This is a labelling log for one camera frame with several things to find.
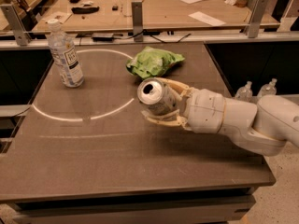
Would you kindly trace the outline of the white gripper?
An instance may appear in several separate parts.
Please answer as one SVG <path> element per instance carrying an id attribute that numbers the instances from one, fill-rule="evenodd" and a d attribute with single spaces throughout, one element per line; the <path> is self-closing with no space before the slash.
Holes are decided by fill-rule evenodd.
<path id="1" fill-rule="evenodd" d="M 158 77 L 158 80 L 170 89 L 177 101 L 181 102 L 186 98 L 186 108 L 183 117 L 178 109 L 160 116 L 143 110 L 141 114 L 147 121 L 166 127 L 181 126 L 194 133 L 219 131 L 225 108 L 225 98 L 221 94 L 207 89 L 194 89 L 173 79 Z"/>

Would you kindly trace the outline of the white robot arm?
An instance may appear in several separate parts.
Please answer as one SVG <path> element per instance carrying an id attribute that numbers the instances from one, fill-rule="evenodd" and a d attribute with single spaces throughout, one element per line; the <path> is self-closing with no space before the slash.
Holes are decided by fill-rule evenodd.
<path id="1" fill-rule="evenodd" d="M 299 105 L 278 95 L 254 104 L 156 77 L 139 85 L 137 97 L 146 107 L 143 116 L 158 125 L 225 135 L 264 156 L 277 155 L 288 142 L 299 147 Z"/>

